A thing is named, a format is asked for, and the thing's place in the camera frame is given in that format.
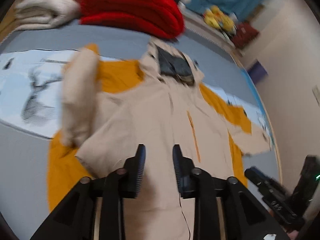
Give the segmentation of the beige and orange jacket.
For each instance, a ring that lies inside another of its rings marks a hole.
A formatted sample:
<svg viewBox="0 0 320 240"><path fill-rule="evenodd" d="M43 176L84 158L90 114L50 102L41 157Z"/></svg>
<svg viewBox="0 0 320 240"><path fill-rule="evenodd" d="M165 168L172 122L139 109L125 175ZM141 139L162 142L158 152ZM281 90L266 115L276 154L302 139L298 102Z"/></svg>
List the beige and orange jacket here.
<svg viewBox="0 0 320 240"><path fill-rule="evenodd" d="M194 202L180 200L174 145L212 176L240 181L242 155L272 147L242 107L228 105L203 84L188 55L156 38L140 60L102 61L98 47L89 44L62 73L61 127L49 148L49 209L82 177L107 176L143 144L141 189L124 202L127 239L190 237Z"/></svg>

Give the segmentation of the purple box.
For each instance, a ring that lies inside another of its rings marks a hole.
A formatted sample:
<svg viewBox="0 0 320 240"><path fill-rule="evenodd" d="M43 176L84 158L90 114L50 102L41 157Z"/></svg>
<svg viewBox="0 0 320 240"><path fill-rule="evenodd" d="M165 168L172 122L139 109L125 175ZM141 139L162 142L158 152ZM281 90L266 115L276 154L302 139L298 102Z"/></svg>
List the purple box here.
<svg viewBox="0 0 320 240"><path fill-rule="evenodd" d="M268 76L267 70L258 60L252 64L247 73L255 85Z"/></svg>

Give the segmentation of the light blue deer-print bedspread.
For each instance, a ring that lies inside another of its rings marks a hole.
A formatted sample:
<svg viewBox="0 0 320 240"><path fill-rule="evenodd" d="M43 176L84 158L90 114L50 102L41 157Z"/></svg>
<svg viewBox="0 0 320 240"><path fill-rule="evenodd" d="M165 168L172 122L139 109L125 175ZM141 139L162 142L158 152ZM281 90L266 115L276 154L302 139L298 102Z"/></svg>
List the light blue deer-print bedspread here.
<svg viewBox="0 0 320 240"><path fill-rule="evenodd" d="M60 66L76 50L96 43L108 59L139 59L149 35L78 25L17 31L1 43L1 213L19 239L30 239L48 216L46 173L50 135L60 124ZM242 105L259 125L268 125L262 101L245 70L224 49L186 30L174 44L198 61L204 83L223 99ZM31 118L22 119L31 102Z"/></svg>

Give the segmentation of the dark red bag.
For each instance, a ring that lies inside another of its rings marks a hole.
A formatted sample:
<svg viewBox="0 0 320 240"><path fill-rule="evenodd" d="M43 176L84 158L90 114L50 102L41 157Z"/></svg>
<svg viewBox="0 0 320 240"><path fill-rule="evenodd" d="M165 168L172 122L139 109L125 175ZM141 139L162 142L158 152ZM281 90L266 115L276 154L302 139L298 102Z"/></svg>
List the dark red bag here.
<svg viewBox="0 0 320 240"><path fill-rule="evenodd" d="M231 41L237 49L244 49L259 34L259 31L248 22L242 22L236 25L236 34L231 38Z"/></svg>

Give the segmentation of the yellow plush toy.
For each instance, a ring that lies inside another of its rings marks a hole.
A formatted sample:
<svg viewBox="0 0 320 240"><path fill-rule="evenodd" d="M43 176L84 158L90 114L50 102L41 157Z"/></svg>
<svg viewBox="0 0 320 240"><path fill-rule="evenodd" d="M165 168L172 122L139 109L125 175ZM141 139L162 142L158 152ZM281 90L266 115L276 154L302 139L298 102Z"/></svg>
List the yellow plush toy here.
<svg viewBox="0 0 320 240"><path fill-rule="evenodd" d="M216 30L224 31L231 35L236 33L234 21L228 15L224 14L216 5L205 10L203 20L205 24Z"/></svg>

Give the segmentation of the red folded knit garment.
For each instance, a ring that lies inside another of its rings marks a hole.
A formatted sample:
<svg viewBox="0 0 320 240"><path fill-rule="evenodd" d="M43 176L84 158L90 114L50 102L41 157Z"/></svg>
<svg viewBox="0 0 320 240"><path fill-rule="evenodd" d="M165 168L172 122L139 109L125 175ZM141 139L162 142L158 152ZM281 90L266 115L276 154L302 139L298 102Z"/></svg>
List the red folded knit garment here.
<svg viewBox="0 0 320 240"><path fill-rule="evenodd" d="M184 32L174 0L80 0L80 24L114 27L172 40Z"/></svg>

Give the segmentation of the cream folded blanket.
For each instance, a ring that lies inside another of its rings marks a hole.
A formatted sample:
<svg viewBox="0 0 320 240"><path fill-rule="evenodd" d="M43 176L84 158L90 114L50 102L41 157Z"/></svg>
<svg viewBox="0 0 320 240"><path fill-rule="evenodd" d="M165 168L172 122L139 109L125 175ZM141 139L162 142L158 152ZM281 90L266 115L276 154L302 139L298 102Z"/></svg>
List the cream folded blanket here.
<svg viewBox="0 0 320 240"><path fill-rule="evenodd" d="M15 5L16 30L57 28L79 15L79 0L20 0Z"/></svg>

